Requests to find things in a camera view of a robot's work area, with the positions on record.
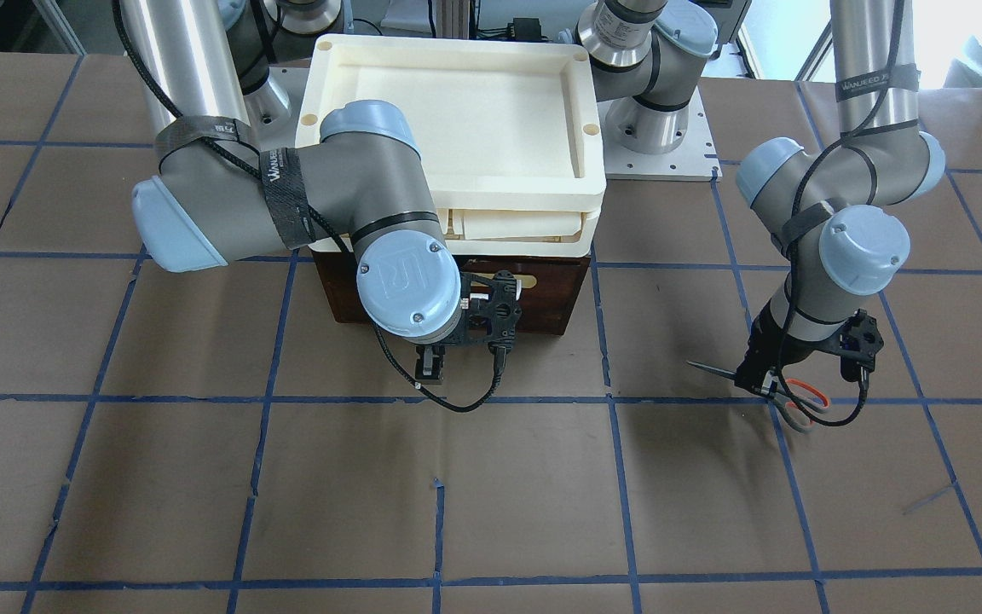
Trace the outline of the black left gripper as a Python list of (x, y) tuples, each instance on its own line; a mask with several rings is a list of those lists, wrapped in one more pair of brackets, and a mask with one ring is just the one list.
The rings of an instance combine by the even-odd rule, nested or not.
[(781, 326), (770, 311), (761, 311), (755, 318), (748, 338), (748, 349), (734, 372), (734, 385), (753, 393), (767, 394), (774, 389), (777, 366), (784, 367), (799, 361), (799, 341), (788, 335), (783, 347)]

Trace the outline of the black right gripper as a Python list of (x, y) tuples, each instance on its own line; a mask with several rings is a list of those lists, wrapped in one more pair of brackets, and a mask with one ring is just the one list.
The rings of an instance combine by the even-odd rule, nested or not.
[(416, 345), (417, 359), (413, 379), (424, 385), (440, 385), (444, 381), (445, 345)]

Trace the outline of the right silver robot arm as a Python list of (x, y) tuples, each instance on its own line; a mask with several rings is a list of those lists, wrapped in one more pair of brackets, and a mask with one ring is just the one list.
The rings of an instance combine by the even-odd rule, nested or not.
[(375, 325), (417, 345), (459, 325), (459, 267), (401, 109), (348, 102), (323, 118), (319, 143), (265, 150), (213, 1), (114, 1), (112, 9), (159, 113), (159, 172), (132, 194), (156, 264), (223, 267), (347, 235)]

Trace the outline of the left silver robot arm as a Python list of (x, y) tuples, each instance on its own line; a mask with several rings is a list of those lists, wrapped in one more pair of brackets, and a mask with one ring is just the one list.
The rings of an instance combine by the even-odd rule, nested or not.
[[(729, 378), (760, 396), (783, 367), (814, 352), (840, 357), (864, 385), (880, 334), (862, 303), (887, 287), (910, 237), (887, 208), (939, 182), (944, 150), (917, 127), (920, 73), (907, 1), (834, 1), (835, 102), (840, 136), (818, 155), (775, 137), (742, 159), (736, 185), (790, 262), (786, 281), (754, 320), (747, 354)], [(689, 1), (598, 1), (575, 39), (588, 51), (604, 132), (640, 154), (677, 147), (679, 121), (716, 46), (713, 17)]]

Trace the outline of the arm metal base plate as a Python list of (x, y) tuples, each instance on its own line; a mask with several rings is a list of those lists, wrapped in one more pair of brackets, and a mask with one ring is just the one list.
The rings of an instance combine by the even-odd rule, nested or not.
[(722, 177), (702, 97), (664, 113), (630, 97), (598, 105), (605, 176), (628, 180), (690, 180)]

